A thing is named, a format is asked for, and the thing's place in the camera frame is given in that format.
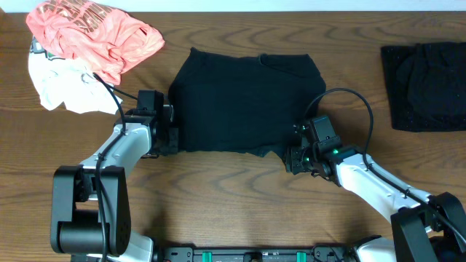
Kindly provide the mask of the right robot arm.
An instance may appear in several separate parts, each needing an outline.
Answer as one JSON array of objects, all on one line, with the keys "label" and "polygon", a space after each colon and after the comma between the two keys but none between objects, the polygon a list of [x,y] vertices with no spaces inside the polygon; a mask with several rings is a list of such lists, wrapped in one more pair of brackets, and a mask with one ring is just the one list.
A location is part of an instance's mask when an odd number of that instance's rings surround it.
[{"label": "right robot arm", "polygon": [[465,260],[465,210],[457,197],[410,186],[362,149],[344,146],[327,116],[293,128],[301,142],[285,153],[288,172],[319,176],[358,195],[391,225],[392,239],[366,238],[343,261]]}]

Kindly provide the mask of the black t-shirt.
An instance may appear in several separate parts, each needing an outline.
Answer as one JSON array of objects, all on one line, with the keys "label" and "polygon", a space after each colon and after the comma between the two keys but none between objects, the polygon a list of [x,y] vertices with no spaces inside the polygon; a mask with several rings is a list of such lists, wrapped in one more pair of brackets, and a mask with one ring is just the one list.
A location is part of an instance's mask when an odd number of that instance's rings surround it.
[{"label": "black t-shirt", "polygon": [[283,157],[326,84],[308,55],[230,57],[191,48],[170,85],[182,151]]}]

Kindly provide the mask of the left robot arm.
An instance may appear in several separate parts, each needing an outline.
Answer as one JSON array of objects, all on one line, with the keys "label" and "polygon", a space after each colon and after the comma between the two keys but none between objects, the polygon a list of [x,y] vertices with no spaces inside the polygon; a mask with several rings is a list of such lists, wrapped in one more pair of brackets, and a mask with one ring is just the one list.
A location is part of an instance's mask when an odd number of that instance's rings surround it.
[{"label": "left robot arm", "polygon": [[174,109],[163,93],[141,90],[137,106],[108,140],[76,166],[53,175],[50,245],[73,261],[156,261],[150,237],[132,230],[127,177],[141,159],[178,153]]}]

